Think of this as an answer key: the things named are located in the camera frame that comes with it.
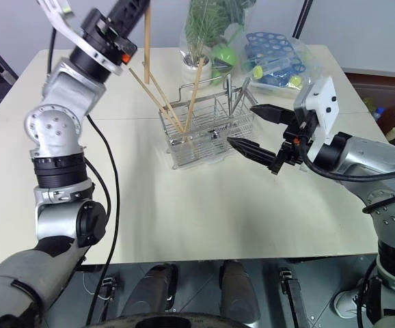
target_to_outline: wall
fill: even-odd
[[[395,0],[314,0],[301,39],[326,44],[347,72],[395,77]]]
[[[70,0],[76,16],[70,21],[77,29],[92,7],[107,14],[115,0]],[[275,31],[291,36],[303,0],[257,0],[251,18],[251,31]],[[179,35],[187,17],[186,0],[152,0],[152,46],[178,46]],[[0,0],[0,55],[17,73],[25,69],[35,54],[49,47],[51,26],[35,0]],[[143,44],[143,20],[130,39]],[[57,49],[71,49],[58,36]]]

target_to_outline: cable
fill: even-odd
[[[301,36],[302,29],[304,28],[305,21],[308,17],[308,12],[312,7],[313,0],[304,0],[304,4],[302,5],[301,12],[299,13],[298,21],[295,26],[295,30],[293,31],[292,38],[299,39]]]
[[[85,289],[85,291],[86,291],[88,294],[94,295],[93,292],[90,292],[90,291],[88,290],[87,285],[85,285],[85,272],[82,273],[82,284],[83,284],[83,288]],[[98,297],[99,299],[102,299],[103,301],[109,301],[109,299],[111,298],[111,297],[102,297],[102,296],[100,296],[100,295],[97,295],[97,297]]]
[[[374,270],[375,266],[377,265],[377,260],[374,259],[370,266],[368,267],[368,270],[366,270],[364,277],[363,277],[363,282],[359,288],[359,292],[357,294],[357,326],[358,328],[363,328],[363,320],[362,320],[362,306],[363,306],[363,297],[366,293],[366,288],[368,287],[368,281],[369,277],[372,274],[372,271]]]
[[[100,316],[99,316],[99,318],[97,319],[97,322],[98,322],[98,323],[100,323],[100,321],[102,320],[103,313],[104,313],[105,310],[108,308],[109,302],[110,302],[110,300],[108,299],[108,301],[105,301],[105,304],[103,304],[102,311],[100,311]]]
[[[111,197],[109,196],[108,187],[106,186],[105,182],[103,181],[100,174],[91,164],[91,162],[85,157],[85,164],[92,170],[93,174],[96,176],[97,180],[99,181],[100,185],[102,186],[103,192],[105,193],[105,197],[107,198],[107,222],[109,221],[109,216],[111,214]]]
[[[308,138],[306,136],[300,136],[299,143],[299,154],[303,159],[303,162],[311,169],[314,173],[323,176],[324,178],[338,180],[338,181],[349,181],[349,182],[374,182],[387,179],[395,178],[395,172],[375,174],[373,176],[347,176],[345,174],[337,174],[324,170],[322,167],[313,164],[307,155],[307,142]]]
[[[387,206],[387,205],[390,205],[393,203],[395,203],[395,196],[391,197],[391,198],[387,198],[386,200],[382,200],[381,202],[377,202],[375,204],[369,205],[369,206],[363,208],[362,211],[363,211],[363,213],[370,214],[374,210],[376,210],[380,207]]]
[[[52,28],[52,34],[50,37],[49,44],[49,56],[47,57],[47,75],[52,71],[52,57],[53,57],[53,48],[55,48],[55,39],[56,39],[56,29]]]
[[[90,122],[90,124],[93,126],[94,130],[96,130],[96,132],[99,134],[100,138],[103,140],[105,146],[107,147],[108,155],[109,155],[109,158],[111,159],[111,164],[112,164],[113,171],[114,171],[115,193],[116,193],[116,197],[117,197],[116,205],[115,205],[115,227],[114,227],[113,242],[111,245],[111,250],[109,251],[107,261],[105,263],[105,266],[103,267],[102,274],[100,275],[99,281],[97,283],[96,290],[94,291],[93,299],[91,301],[90,310],[88,312],[87,321],[85,323],[85,325],[88,326],[91,324],[94,308],[96,307],[97,296],[99,295],[99,290],[100,290],[100,287],[102,286],[102,281],[105,278],[105,275],[107,273],[109,263],[111,262],[111,259],[114,254],[115,244],[117,243],[118,226],[119,226],[119,218],[120,218],[120,190],[119,190],[117,167],[115,166],[115,161],[114,161],[113,153],[111,151],[111,147],[109,147],[109,143],[108,143],[107,139],[105,138],[103,133],[99,130],[97,125],[93,122],[93,119],[91,119],[90,115],[87,115],[87,119],[88,119],[88,122]]]

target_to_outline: wire basket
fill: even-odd
[[[170,103],[183,126],[187,121],[190,101],[181,102],[181,89],[192,85],[193,83],[182,85],[179,88],[179,100]],[[165,119],[161,112],[159,113],[169,146],[167,152],[173,158],[173,169],[201,162],[219,161],[232,149],[226,141],[227,137],[251,137],[255,114],[249,108],[256,105],[257,101],[247,86],[244,92],[242,88],[231,89],[231,107],[228,106],[228,90],[196,98],[190,129],[185,133],[179,133],[175,126]],[[235,103],[237,105],[230,115],[229,108]]]

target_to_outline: chopstick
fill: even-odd
[[[152,80],[152,82],[155,84],[156,89],[158,90],[159,94],[161,95],[161,97],[163,98],[165,104],[167,105],[167,107],[169,107],[170,113],[172,113],[174,119],[176,120],[176,122],[178,123],[179,127],[181,127],[181,131],[184,132],[184,127],[181,124],[181,121],[178,119],[178,116],[176,116],[175,111],[173,110],[172,106],[170,105],[169,100],[167,99],[167,97],[165,96],[163,90],[160,88],[158,82],[156,82],[153,74],[149,71],[149,76],[150,79]]]
[[[179,132],[182,133],[181,127],[178,125],[177,122],[175,122],[170,115],[166,112],[162,104],[155,98],[155,96],[150,92],[148,87],[146,87],[143,83],[143,81],[135,74],[134,70],[132,68],[129,68],[129,72],[135,77],[137,82],[143,87],[144,91],[149,95],[149,97],[154,101],[154,103],[158,106],[159,110],[165,115],[165,117],[169,120],[170,123],[175,127],[175,129]]]
[[[149,84],[150,74],[150,4],[144,14],[144,83]]]
[[[193,115],[193,110],[194,110],[195,101],[196,101],[196,94],[198,93],[198,88],[199,88],[200,75],[202,74],[203,67],[204,67],[204,58],[201,57],[199,59],[199,67],[197,68],[197,73],[196,73],[196,78],[195,78],[195,85],[193,86],[193,93],[191,94],[191,100],[190,100],[190,105],[189,105],[189,112],[187,114],[187,121],[185,123],[185,130],[184,130],[184,132],[187,132],[187,130],[190,127],[191,117]]]

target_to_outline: gray robot arm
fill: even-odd
[[[304,88],[294,111],[272,105],[256,105],[251,110],[265,120],[287,125],[285,140],[275,154],[252,141],[228,138],[241,154],[274,174],[283,163],[304,163],[342,184],[366,205],[363,212],[372,216],[379,240],[378,275],[371,280],[367,313],[372,323],[395,316],[395,146],[346,133],[329,137],[338,113],[329,78]]]
[[[84,117],[105,92],[104,82],[137,50],[127,35],[149,0],[120,0],[108,17],[93,9],[81,26],[82,37],[66,24],[71,10],[65,1],[38,3],[77,47],[48,76],[41,103],[25,120],[37,145],[30,154],[38,181],[38,244],[0,264],[0,327],[38,327],[87,250],[105,234],[108,217],[92,200],[94,184],[78,139]]]

